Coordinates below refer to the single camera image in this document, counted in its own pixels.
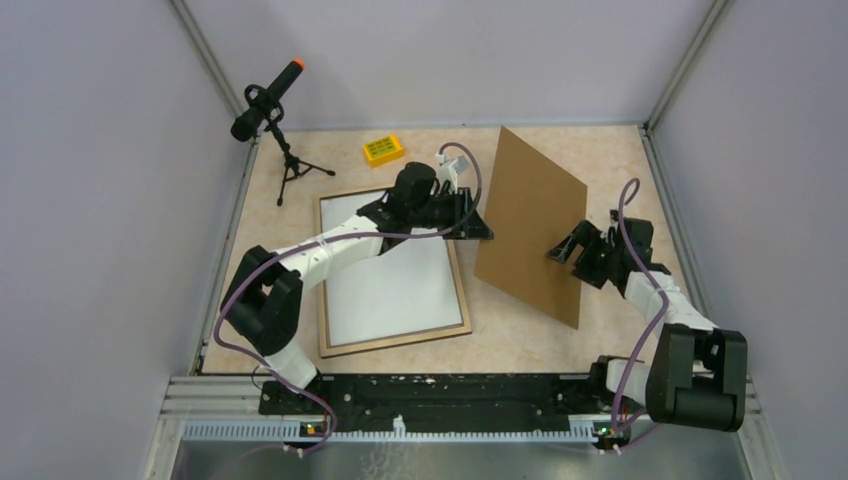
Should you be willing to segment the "brown cardboard backing board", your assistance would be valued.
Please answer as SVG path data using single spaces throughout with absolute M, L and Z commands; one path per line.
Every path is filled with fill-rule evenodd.
M 582 284 L 547 257 L 586 218 L 588 187 L 521 139 L 500 129 L 474 275 L 561 323 L 579 327 Z

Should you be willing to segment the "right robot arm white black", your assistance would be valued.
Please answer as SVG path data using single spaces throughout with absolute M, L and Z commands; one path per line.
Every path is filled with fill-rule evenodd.
M 745 417 L 745 336 L 701 314 L 670 271 L 653 262 L 650 221 L 616 211 L 611 218 L 605 230 L 580 221 L 546 255 L 572 260 L 573 276 L 597 289 L 612 284 L 648 323 L 630 357 L 601 356 L 593 364 L 589 404 L 619 414 L 630 400 L 658 423 L 738 430 Z

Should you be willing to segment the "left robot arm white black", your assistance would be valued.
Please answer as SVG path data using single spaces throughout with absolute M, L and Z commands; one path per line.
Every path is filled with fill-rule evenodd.
M 436 168 L 409 162 L 378 199 L 333 229 L 297 245 L 242 257 L 213 328 L 229 324 L 250 347 L 248 354 L 284 385 L 283 401 L 297 413 L 319 404 L 317 368 L 296 344 L 301 300 L 307 291 L 360 261 L 388 253 L 409 240 L 491 240 L 493 231 L 477 211 L 480 186 L 462 187 L 459 177 L 477 162 L 468 155 L 438 155 Z

